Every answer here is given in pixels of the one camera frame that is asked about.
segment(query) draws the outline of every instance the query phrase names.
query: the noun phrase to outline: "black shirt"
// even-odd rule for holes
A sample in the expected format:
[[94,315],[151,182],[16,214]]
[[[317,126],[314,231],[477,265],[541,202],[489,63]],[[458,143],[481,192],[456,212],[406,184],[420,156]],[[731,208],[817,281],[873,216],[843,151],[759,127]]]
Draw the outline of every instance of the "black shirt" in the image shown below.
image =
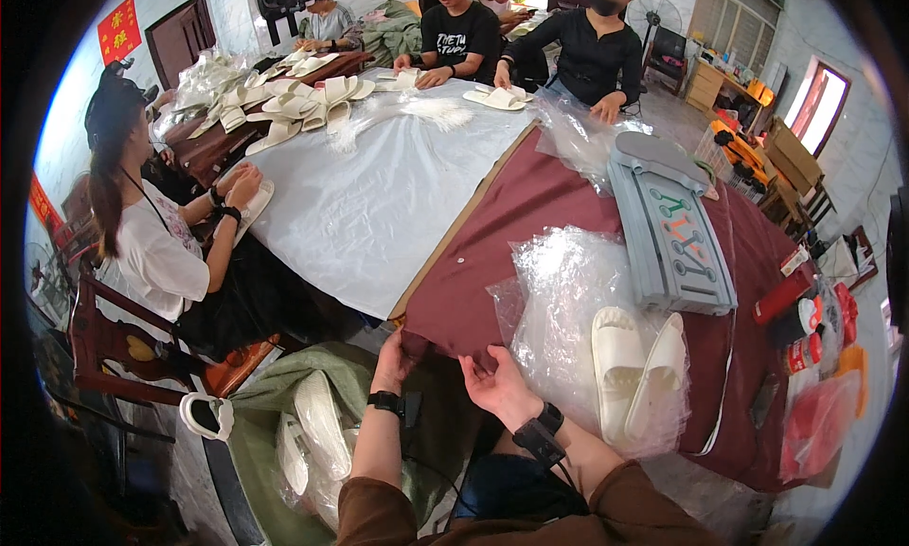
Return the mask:
[[579,100],[593,106],[600,98],[615,92],[621,69],[625,103],[637,101],[641,93],[643,53],[641,38],[627,24],[624,29],[597,39],[597,30],[587,19],[585,8],[558,11],[508,45],[505,54],[520,59],[555,40],[562,41],[556,74]]
[[438,5],[426,10],[420,29],[423,52],[437,52],[439,67],[463,63],[469,52],[483,55],[480,68],[466,80],[493,84],[501,46],[499,18],[490,8],[474,1],[467,11],[452,17],[445,6]]

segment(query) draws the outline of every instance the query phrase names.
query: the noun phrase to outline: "hand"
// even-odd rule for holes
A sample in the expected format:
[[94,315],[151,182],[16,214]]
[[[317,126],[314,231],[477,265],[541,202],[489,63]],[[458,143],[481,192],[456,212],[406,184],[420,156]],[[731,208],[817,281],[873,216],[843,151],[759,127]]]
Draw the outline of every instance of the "hand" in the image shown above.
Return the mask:
[[505,59],[499,61],[495,65],[495,80],[494,85],[498,89],[511,88],[511,69],[508,68],[508,63],[504,63]]
[[401,328],[399,327],[391,337],[385,340],[379,351],[379,361],[375,364],[375,376],[369,392],[388,391],[400,396],[403,381],[415,366],[416,360],[403,354],[403,350],[401,350]]
[[615,123],[619,115],[619,106],[624,104],[625,100],[624,92],[619,90],[610,92],[590,108],[590,115],[607,124]]
[[439,67],[431,71],[424,72],[414,83],[414,88],[418,90],[430,89],[435,86],[442,86],[446,81],[454,76],[455,73],[451,67]]
[[410,55],[398,55],[398,58],[394,60],[394,75],[397,76],[398,73],[404,69],[410,69]]
[[494,414],[515,433],[529,419],[540,415],[543,400],[530,392],[508,349],[489,345],[486,350],[499,363],[495,372],[483,370],[472,357],[458,356],[464,386],[474,404]]
[[233,188],[227,193],[224,204],[243,211],[256,193],[259,192],[259,183],[262,182],[262,173],[258,169],[248,170],[233,184]]
[[226,197],[227,193],[230,192],[230,189],[233,188],[233,185],[240,180],[246,173],[254,171],[259,172],[259,168],[250,163],[249,161],[244,161],[236,167],[234,167],[230,173],[227,173],[227,177],[221,178],[217,183],[216,190],[218,191],[219,197]]

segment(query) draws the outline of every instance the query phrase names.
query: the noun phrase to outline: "red paper with chinese characters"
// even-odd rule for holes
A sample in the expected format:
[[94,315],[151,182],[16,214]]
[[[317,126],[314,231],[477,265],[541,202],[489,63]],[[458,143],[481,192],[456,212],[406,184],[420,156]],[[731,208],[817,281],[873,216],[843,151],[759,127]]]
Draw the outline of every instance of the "red paper with chinese characters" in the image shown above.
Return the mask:
[[98,23],[98,42],[105,66],[123,59],[142,44],[133,0],[124,1]]

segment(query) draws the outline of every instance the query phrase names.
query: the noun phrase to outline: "red can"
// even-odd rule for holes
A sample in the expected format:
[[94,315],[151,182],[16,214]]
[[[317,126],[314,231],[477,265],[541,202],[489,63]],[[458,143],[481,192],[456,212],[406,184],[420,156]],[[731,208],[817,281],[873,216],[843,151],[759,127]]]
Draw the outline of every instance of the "red can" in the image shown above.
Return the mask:
[[755,322],[758,325],[766,325],[798,300],[813,284],[814,275],[808,263],[804,263],[755,304],[751,311]]

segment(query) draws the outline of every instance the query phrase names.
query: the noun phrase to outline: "wooden door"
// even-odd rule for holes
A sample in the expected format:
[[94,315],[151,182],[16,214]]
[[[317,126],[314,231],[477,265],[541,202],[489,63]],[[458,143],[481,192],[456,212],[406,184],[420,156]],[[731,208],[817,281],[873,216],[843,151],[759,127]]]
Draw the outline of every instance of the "wooden door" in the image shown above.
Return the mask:
[[145,40],[162,88],[176,88],[180,71],[196,63],[199,52],[215,43],[205,0],[189,0],[158,19],[145,30]]

